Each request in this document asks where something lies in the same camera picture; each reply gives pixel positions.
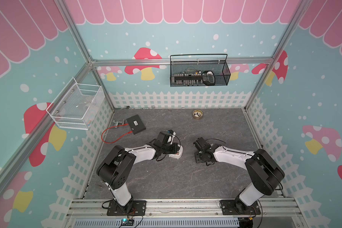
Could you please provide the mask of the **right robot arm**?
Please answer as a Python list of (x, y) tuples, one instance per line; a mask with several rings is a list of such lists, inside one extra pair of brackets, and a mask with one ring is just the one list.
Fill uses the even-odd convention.
[(193, 145), (197, 149), (196, 163), (205, 163), (209, 166), (216, 162), (224, 162), (248, 172), (251, 183), (236, 197), (236, 205), (243, 209), (252, 206), (265, 195), (272, 195), (278, 186), (282, 186), (284, 171), (263, 149), (255, 152), (241, 151), (221, 144), (210, 144), (202, 137)]

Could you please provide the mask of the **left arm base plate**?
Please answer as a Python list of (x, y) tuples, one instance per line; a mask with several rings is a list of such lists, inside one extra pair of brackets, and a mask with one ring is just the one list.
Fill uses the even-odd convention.
[(106, 208), (107, 216), (144, 216), (146, 210), (146, 200), (130, 200), (125, 206), (121, 206), (114, 199), (109, 202)]

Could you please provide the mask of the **white square alarm clock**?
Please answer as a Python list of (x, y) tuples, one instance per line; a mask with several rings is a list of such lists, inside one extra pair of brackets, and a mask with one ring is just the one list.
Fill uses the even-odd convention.
[(180, 148), (179, 148), (179, 150), (177, 151), (177, 153), (175, 153), (175, 154), (169, 154), (169, 157), (174, 158), (174, 159), (179, 159), (179, 158), (181, 158), (182, 153), (183, 153), (183, 147), (180, 145)]

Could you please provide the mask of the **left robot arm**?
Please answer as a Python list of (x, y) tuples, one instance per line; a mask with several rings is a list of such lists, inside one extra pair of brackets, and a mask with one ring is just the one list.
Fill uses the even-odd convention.
[(180, 158), (183, 147), (173, 130), (161, 131), (148, 144), (134, 148), (116, 145), (97, 168), (98, 177), (112, 193), (113, 199), (123, 210), (130, 210), (133, 197), (126, 181), (134, 164), (155, 160), (161, 156), (175, 155)]

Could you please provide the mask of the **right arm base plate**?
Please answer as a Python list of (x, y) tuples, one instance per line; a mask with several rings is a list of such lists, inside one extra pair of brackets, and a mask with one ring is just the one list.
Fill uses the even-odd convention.
[(222, 199), (219, 201), (219, 207), (221, 208), (223, 215), (246, 215), (254, 217), (261, 214), (257, 202), (254, 202), (251, 206), (245, 206), (239, 200)]

